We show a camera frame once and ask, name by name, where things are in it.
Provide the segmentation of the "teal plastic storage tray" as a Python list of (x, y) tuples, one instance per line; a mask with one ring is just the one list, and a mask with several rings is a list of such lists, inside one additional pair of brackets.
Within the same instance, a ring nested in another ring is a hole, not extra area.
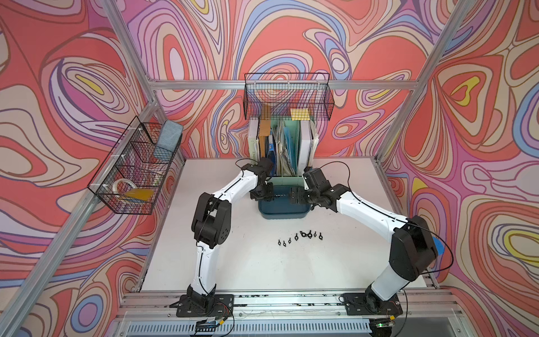
[(291, 196), (295, 197), (298, 186), (275, 185), (274, 198), (270, 201), (258, 202), (258, 210), (267, 220), (287, 220), (304, 218), (310, 212), (308, 204), (292, 203)]

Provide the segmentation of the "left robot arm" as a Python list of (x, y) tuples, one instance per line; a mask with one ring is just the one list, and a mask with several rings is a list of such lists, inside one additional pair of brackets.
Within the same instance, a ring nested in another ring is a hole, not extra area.
[(199, 196), (192, 221), (197, 247), (197, 262), (193, 281), (188, 286), (187, 299), (208, 312), (215, 305), (216, 268), (219, 247), (228, 238), (232, 227), (232, 205), (250, 195), (256, 201), (273, 197), (269, 182), (274, 164), (267, 158), (255, 164), (245, 164), (231, 182), (214, 193)]

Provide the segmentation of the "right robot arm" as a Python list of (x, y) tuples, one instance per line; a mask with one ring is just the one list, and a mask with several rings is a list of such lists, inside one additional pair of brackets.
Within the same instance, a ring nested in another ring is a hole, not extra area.
[(397, 293), (426, 272), (439, 255), (423, 218), (409, 218), (383, 209), (342, 184), (325, 191), (292, 188), (290, 201), (353, 218), (390, 243), (387, 267), (363, 294), (363, 305), (372, 314), (381, 314), (386, 305), (396, 301)]

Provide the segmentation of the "blue folder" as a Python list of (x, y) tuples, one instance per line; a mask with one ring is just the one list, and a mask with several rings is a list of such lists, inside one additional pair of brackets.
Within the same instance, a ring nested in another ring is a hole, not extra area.
[(273, 167), (277, 167), (277, 154), (275, 150), (275, 144), (272, 141), (268, 141), (267, 158), (272, 162)]

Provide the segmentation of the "mint green file organizer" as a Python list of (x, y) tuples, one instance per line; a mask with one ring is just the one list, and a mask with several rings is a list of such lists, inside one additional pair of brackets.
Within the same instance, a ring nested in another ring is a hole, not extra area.
[[(314, 155), (319, 144), (319, 134), (316, 124), (310, 121), (312, 142), (310, 149), (310, 158), (305, 171), (313, 167)], [(260, 148), (258, 140), (259, 119), (252, 119), (248, 123), (248, 155), (254, 160), (260, 160)], [(300, 137), (300, 121), (293, 120), (271, 120), (271, 135), (268, 141), (275, 144), (277, 154), (277, 167), (272, 171), (272, 177), (275, 181), (301, 182), (302, 175), (298, 175), (298, 141)]]

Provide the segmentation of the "brown folder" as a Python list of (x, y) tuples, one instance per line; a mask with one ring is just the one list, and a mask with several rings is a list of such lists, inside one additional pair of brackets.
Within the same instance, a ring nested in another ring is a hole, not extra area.
[(271, 135), (271, 120), (270, 119), (261, 119), (259, 123), (258, 130), (258, 140), (260, 148), (260, 158), (266, 157), (268, 153), (268, 139)]

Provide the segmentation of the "white binder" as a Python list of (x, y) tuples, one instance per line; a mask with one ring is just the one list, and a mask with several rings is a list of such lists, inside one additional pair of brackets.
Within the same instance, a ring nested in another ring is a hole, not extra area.
[(303, 175), (310, 158), (312, 135), (310, 121), (300, 121), (300, 137), (298, 141), (298, 175)]

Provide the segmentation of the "yellow sticky note pad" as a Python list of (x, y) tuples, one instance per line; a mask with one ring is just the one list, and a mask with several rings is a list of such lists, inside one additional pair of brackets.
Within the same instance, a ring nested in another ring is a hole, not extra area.
[(291, 108), (290, 117), (293, 121), (308, 121), (311, 119), (311, 114), (308, 108)]

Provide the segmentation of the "grey blue sponge block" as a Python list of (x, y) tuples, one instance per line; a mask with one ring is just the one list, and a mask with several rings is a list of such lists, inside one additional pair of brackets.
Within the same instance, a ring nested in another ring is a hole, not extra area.
[(164, 150), (174, 152), (180, 142), (183, 126), (171, 120), (167, 120), (160, 131), (156, 146)]

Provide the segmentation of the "yellow pad in basket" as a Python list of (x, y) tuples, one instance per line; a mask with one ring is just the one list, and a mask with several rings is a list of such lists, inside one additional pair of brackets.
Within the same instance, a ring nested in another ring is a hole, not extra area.
[(150, 202), (154, 196), (154, 191), (144, 188), (133, 188), (119, 196), (124, 202), (143, 204)]

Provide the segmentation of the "blue lid clear jar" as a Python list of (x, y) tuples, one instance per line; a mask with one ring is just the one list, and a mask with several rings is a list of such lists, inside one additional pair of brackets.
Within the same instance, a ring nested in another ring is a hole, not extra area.
[(445, 251), (445, 244), (442, 242), (442, 240), (438, 239), (437, 237), (433, 237), (433, 241), (435, 243), (435, 248), (437, 250), (438, 257), (442, 257)]

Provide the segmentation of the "white tape roll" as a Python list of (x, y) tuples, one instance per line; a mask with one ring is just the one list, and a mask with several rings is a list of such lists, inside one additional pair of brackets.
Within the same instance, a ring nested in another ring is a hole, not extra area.
[(115, 195), (123, 195), (125, 192), (131, 191), (136, 188), (137, 185), (133, 181), (126, 178), (117, 179), (112, 184), (112, 192)]

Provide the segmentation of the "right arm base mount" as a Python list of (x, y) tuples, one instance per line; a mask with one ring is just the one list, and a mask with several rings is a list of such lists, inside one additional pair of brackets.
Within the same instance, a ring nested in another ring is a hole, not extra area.
[(394, 294), (389, 300), (380, 300), (373, 293), (343, 293), (339, 296), (339, 300), (345, 306), (348, 316), (398, 317), (404, 312), (397, 294)]

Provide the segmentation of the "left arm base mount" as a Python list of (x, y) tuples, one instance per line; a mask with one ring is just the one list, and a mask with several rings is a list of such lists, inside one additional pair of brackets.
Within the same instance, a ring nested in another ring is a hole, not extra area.
[(176, 317), (227, 317), (233, 313), (234, 296), (216, 294), (182, 295), (176, 305)]

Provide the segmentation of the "aluminium front rail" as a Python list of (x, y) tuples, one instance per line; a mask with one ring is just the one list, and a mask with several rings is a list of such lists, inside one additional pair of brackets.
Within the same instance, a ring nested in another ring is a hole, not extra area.
[(409, 288), (378, 314), (358, 289), (223, 291), (209, 312), (181, 292), (140, 292), (122, 301), (106, 336), (474, 336), (449, 290)]

